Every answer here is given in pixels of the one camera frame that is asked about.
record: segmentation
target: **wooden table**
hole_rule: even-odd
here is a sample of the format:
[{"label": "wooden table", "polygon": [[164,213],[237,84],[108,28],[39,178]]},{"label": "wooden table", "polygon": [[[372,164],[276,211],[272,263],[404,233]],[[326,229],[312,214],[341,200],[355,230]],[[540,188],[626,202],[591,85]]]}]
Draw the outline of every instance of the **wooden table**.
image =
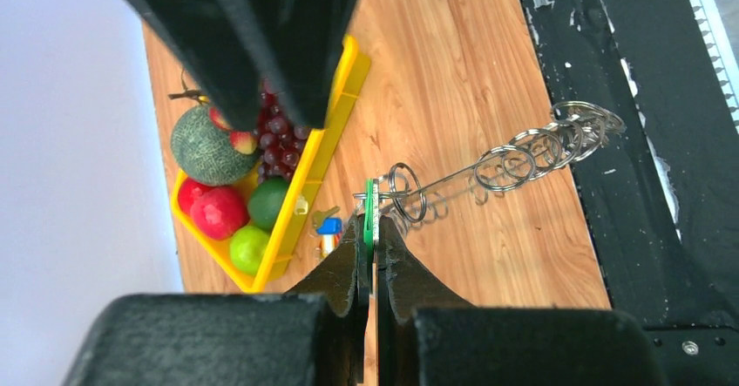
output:
[{"label": "wooden table", "polygon": [[[373,65],[316,199],[321,210],[338,205],[348,216],[364,179],[398,161],[430,182],[549,122],[519,0],[360,0],[349,33]],[[167,98],[180,90],[180,65],[149,30],[145,39],[171,189],[177,166],[169,136],[192,102]],[[447,219],[412,232],[408,245],[459,295],[486,306],[609,306],[568,170],[483,207],[449,208]],[[186,291],[238,292],[182,225],[174,228]],[[313,268],[317,245],[306,226],[287,273],[268,291],[284,291]]]}]

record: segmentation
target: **cantaloupe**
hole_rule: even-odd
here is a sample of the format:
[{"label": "cantaloupe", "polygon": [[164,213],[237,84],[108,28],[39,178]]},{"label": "cantaloupe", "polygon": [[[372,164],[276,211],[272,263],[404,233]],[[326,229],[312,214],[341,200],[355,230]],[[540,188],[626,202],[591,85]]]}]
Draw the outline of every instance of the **cantaloupe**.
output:
[{"label": "cantaloupe", "polygon": [[256,164],[257,152],[236,152],[228,132],[208,117],[209,105],[185,112],[172,130],[170,145],[177,164],[191,179],[207,186],[224,186],[244,178]]}]

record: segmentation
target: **toy fruit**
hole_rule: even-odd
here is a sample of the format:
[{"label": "toy fruit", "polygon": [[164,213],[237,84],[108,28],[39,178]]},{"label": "toy fruit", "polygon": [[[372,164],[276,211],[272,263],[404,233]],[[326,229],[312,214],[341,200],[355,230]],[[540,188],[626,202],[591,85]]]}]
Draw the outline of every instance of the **toy fruit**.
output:
[{"label": "toy fruit", "polygon": [[250,154],[256,151],[258,141],[251,132],[234,131],[228,135],[228,139],[231,141],[231,146],[236,150],[236,152]]},{"label": "toy fruit", "polygon": [[195,226],[214,240],[225,240],[249,221],[244,200],[233,187],[216,187],[190,208]]},{"label": "toy fruit", "polygon": [[259,147],[262,149],[262,160],[279,169],[279,173],[260,173],[258,182],[280,177],[286,181],[293,179],[298,160],[310,136],[310,128],[293,126],[280,107],[280,100],[269,89],[267,81],[262,81],[261,111],[257,117],[257,126],[252,131],[259,135]]},{"label": "toy fruit", "polygon": [[208,107],[208,117],[211,119],[215,127],[221,129],[222,131],[230,131],[231,126],[228,125],[228,122],[226,119],[223,118],[223,115],[220,114],[218,109],[215,108],[215,106],[211,105]]},{"label": "toy fruit", "polygon": [[242,179],[259,155],[246,155],[231,147],[228,132],[208,117],[209,105],[185,112],[172,130],[172,154],[191,179],[207,186],[226,186]]},{"label": "toy fruit", "polygon": [[251,223],[265,231],[271,231],[280,214],[289,186],[287,181],[280,178],[267,179],[258,185],[247,205],[249,216],[252,218]]},{"label": "toy fruit", "polygon": [[255,225],[249,224],[236,231],[229,248],[234,267],[243,273],[256,275],[268,242],[269,234]]},{"label": "toy fruit", "polygon": [[194,179],[186,178],[180,185],[180,190],[177,192],[177,204],[180,205],[180,210],[184,213],[190,213],[190,208],[193,207],[193,203],[203,194],[213,190],[215,187],[206,186],[201,184]]}]

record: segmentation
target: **yellow tray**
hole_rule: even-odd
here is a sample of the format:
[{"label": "yellow tray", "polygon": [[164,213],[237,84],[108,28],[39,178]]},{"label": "yellow tray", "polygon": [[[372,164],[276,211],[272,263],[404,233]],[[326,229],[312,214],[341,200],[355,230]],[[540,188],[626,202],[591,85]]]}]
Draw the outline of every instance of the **yellow tray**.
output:
[{"label": "yellow tray", "polygon": [[[334,74],[326,128],[320,131],[314,130],[308,137],[256,276],[242,273],[231,263],[228,253],[230,238],[227,240],[208,238],[195,227],[190,217],[180,210],[177,192],[187,176],[181,170],[177,174],[177,180],[170,196],[170,206],[174,217],[182,222],[244,292],[261,292],[268,281],[285,273],[293,250],[295,250],[295,244],[308,218],[308,210],[318,194],[323,175],[334,155],[336,144],[342,136],[344,126],[359,97],[359,91],[370,69],[370,58],[359,51],[356,40],[351,36],[343,39],[343,47],[342,58]],[[234,184],[234,187],[239,190],[244,199],[248,199],[256,187],[256,180],[255,168],[243,180]]]}]

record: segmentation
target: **green key tag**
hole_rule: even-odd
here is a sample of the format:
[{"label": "green key tag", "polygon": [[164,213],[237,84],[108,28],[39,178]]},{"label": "green key tag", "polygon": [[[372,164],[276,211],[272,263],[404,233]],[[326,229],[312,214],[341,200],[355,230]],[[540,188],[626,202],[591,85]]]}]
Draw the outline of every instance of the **green key tag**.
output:
[{"label": "green key tag", "polygon": [[375,241],[374,241],[374,210],[375,210],[375,204],[374,204],[374,196],[373,196],[373,190],[374,190],[374,182],[372,179],[368,179],[366,183],[366,194],[367,197],[364,200],[364,230],[363,230],[363,239],[364,239],[364,246],[367,248],[367,265],[369,267],[369,275],[370,280],[372,280],[372,261],[375,258]]}]

